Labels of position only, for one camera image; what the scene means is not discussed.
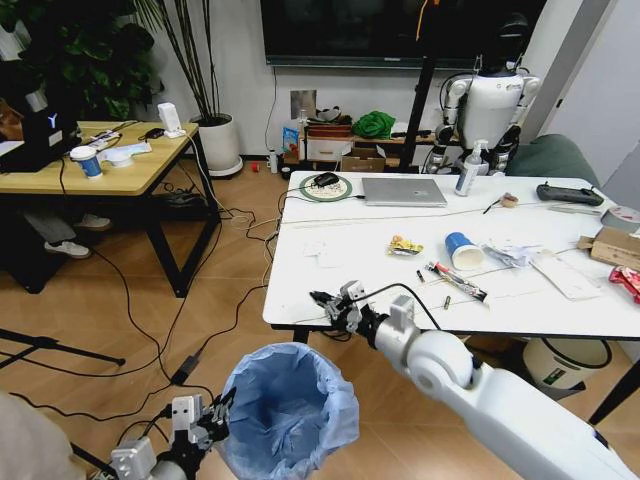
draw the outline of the tv screen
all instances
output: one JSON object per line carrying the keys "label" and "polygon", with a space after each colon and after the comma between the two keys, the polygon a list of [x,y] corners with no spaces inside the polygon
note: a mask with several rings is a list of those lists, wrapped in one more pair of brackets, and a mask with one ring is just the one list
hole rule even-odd
{"label": "tv screen", "polygon": [[[419,68],[424,0],[261,0],[267,63],[273,66]],[[440,68],[471,68],[513,13],[529,25],[546,0],[441,0],[434,43]],[[429,16],[423,20],[429,26]]]}

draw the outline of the bag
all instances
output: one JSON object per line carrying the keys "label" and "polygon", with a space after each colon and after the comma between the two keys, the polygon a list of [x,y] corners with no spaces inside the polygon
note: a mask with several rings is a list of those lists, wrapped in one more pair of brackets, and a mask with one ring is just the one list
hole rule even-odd
{"label": "bag", "polygon": [[307,345],[245,355],[224,394],[233,387],[230,434],[218,448],[240,480],[303,480],[359,436],[353,386]]}

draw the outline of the sneaker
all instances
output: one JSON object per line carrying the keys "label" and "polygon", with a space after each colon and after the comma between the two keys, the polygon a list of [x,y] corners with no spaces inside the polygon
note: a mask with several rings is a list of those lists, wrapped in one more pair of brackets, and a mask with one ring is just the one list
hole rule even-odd
{"label": "sneaker", "polygon": [[91,256],[91,250],[73,242],[62,242],[60,245],[51,245],[49,242],[45,242],[44,249],[48,253],[63,253],[76,260],[82,260],[83,258],[89,258]]}
{"label": "sneaker", "polygon": [[111,228],[111,220],[104,217],[98,217],[91,213],[86,213],[82,220],[75,223],[73,226],[76,228],[84,228],[85,230],[92,230],[94,232],[104,232]]}

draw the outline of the trash can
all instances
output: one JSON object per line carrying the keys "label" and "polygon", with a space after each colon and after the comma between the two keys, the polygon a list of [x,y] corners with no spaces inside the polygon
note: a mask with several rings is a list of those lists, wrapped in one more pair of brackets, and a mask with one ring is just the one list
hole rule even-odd
{"label": "trash can", "polygon": [[611,348],[604,340],[535,338],[524,349],[523,359],[540,386],[569,389],[611,362]]}
{"label": "trash can", "polygon": [[240,480],[302,480],[359,436],[351,383],[301,343],[246,355],[227,380],[236,387],[229,437],[219,450]]}

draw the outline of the laptop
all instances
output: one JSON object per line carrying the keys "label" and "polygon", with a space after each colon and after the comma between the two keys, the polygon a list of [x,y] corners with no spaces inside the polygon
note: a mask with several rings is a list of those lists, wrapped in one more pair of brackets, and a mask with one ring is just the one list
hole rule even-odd
{"label": "laptop", "polygon": [[442,192],[431,179],[363,178],[365,203],[388,207],[446,207]]}

